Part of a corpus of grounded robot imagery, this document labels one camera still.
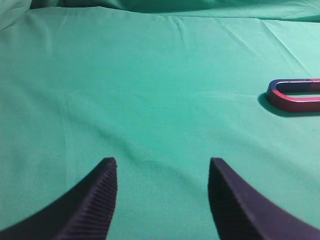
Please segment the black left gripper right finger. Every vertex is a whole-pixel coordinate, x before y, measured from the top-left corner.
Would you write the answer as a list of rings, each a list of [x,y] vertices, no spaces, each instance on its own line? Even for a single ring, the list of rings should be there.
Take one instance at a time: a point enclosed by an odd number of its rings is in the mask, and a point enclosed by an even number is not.
[[[221,240],[318,240],[320,230],[271,202],[222,158],[210,160],[208,200]]]

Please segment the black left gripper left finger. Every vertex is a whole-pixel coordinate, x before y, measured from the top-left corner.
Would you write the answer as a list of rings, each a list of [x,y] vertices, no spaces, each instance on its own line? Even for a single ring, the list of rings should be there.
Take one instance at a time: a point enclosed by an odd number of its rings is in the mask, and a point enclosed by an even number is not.
[[[105,240],[118,190],[117,162],[108,157],[60,198],[0,232],[2,240]]]

